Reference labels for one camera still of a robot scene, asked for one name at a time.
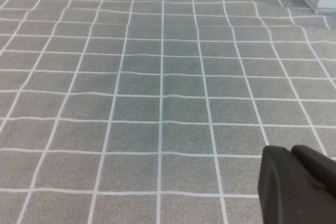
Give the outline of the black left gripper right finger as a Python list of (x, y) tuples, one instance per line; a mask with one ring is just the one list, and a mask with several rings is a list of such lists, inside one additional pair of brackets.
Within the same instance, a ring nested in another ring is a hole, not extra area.
[(290, 151), (309, 172), (335, 198), (335, 161), (305, 145), (295, 145)]

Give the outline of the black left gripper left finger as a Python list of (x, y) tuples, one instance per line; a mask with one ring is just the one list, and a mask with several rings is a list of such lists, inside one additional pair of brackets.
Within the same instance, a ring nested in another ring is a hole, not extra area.
[(335, 223), (335, 198), (284, 147), (264, 147), (258, 196), (264, 223)]

